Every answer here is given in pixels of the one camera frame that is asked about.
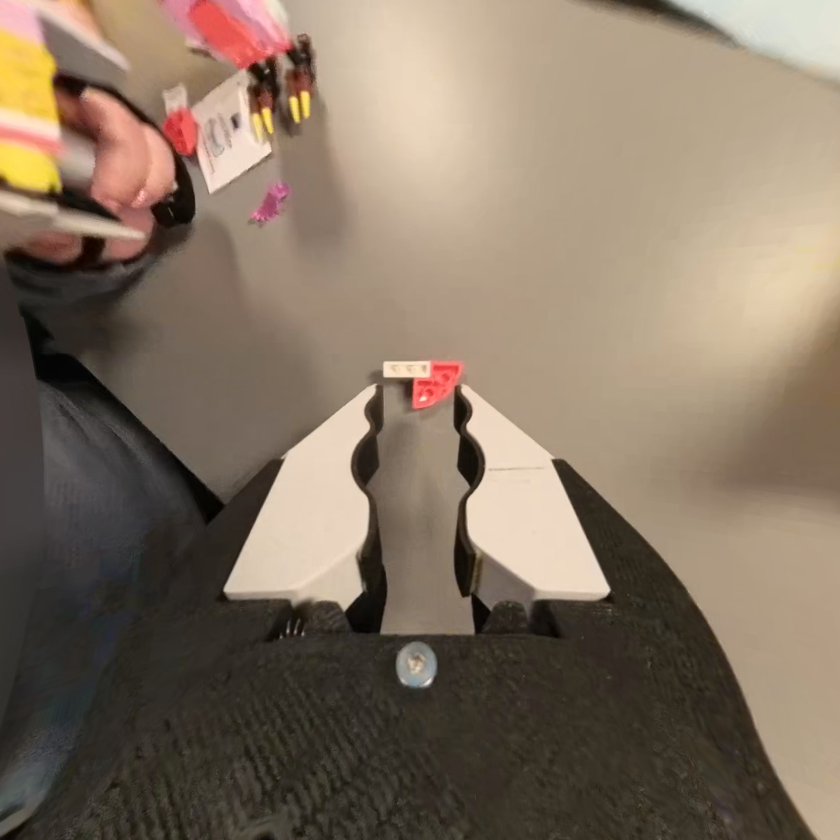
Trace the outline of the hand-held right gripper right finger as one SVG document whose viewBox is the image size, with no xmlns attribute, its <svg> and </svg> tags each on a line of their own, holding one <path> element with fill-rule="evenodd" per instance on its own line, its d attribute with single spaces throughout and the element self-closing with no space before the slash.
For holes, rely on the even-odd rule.
<svg viewBox="0 0 840 840">
<path fill-rule="evenodd" d="M 602 602 L 611 587 L 551 453 L 467 385 L 455 389 L 454 565 L 477 634 L 499 605 Z"/>
</svg>

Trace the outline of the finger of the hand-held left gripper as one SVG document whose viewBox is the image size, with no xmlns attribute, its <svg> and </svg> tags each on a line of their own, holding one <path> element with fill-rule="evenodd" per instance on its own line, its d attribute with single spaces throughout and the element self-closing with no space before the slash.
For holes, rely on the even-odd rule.
<svg viewBox="0 0 840 840">
<path fill-rule="evenodd" d="M 130 63 L 108 41 L 91 2 L 42 1 L 40 24 L 56 67 L 68 74 L 127 74 Z"/>
</svg>

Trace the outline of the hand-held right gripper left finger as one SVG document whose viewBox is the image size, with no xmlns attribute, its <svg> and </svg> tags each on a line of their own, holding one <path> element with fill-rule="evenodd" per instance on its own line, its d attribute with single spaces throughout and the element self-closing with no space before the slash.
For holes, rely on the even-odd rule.
<svg viewBox="0 0 840 840">
<path fill-rule="evenodd" d="M 383 425 L 383 388 L 369 385 L 283 455 L 224 585 L 229 601 L 330 602 L 355 632 L 382 630 L 385 565 L 370 483 Z"/>
</svg>

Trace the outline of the pink and red toy brick model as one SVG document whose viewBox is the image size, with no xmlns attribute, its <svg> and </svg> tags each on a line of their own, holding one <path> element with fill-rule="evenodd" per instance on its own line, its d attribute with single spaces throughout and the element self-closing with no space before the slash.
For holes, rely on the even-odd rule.
<svg viewBox="0 0 840 840">
<path fill-rule="evenodd" d="M 299 133 L 312 115 L 316 52 L 280 1 L 159 1 L 193 52 L 235 67 L 257 140 Z"/>
</svg>

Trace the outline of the red quarter-round toy brick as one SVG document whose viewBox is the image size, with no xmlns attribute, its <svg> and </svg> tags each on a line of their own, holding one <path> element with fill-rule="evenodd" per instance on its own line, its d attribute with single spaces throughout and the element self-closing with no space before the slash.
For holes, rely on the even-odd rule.
<svg viewBox="0 0 840 840">
<path fill-rule="evenodd" d="M 413 380 L 412 409 L 424 410 L 454 394 L 464 369 L 460 361 L 431 360 L 426 374 Z"/>
</svg>

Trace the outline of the person's left forearm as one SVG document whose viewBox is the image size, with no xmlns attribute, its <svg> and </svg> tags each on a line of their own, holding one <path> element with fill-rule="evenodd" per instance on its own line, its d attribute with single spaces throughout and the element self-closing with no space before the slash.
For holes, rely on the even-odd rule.
<svg viewBox="0 0 840 840">
<path fill-rule="evenodd" d="M 99 266 L 56 266 L 25 255 L 6 257 L 17 309 L 26 320 L 89 303 L 112 302 L 134 288 L 160 262 L 154 252 Z"/>
</svg>

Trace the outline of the person's left hand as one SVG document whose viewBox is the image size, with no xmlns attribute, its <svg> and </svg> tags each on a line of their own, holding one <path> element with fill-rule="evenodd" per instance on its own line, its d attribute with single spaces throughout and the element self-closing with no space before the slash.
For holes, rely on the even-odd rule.
<svg viewBox="0 0 840 840">
<path fill-rule="evenodd" d="M 63 125 L 93 145 L 87 195 L 130 227 L 151 229 L 152 206 L 175 184 L 175 157 L 165 137 L 102 89 L 58 88 L 56 99 Z"/>
</svg>

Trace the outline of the white instruction sheet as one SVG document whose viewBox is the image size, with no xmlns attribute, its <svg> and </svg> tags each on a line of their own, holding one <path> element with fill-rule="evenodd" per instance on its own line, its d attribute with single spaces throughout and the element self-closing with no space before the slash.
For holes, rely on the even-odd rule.
<svg viewBox="0 0 840 840">
<path fill-rule="evenodd" d="M 192 105 L 197 126 L 195 157 L 208 194 L 213 195 L 270 156 L 266 134 L 252 120 L 246 70 L 235 73 Z"/>
</svg>

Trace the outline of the person's leg in jeans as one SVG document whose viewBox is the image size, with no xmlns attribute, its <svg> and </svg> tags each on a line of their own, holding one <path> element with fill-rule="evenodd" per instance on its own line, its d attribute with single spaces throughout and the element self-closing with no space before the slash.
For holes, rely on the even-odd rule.
<svg viewBox="0 0 840 840">
<path fill-rule="evenodd" d="M 173 458 L 85 382 L 38 383 L 44 550 L 2 723 L 2 838 L 39 809 L 134 616 L 151 554 L 179 554 L 204 519 Z"/>
</svg>

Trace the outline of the magenta spiky toy brick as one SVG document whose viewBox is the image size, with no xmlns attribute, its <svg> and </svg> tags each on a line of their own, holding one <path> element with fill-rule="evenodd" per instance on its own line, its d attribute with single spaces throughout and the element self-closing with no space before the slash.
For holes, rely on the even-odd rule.
<svg viewBox="0 0 840 840">
<path fill-rule="evenodd" d="M 283 181 L 271 183 L 255 210 L 248 216 L 250 224 L 264 225 L 284 213 L 291 189 Z"/>
</svg>

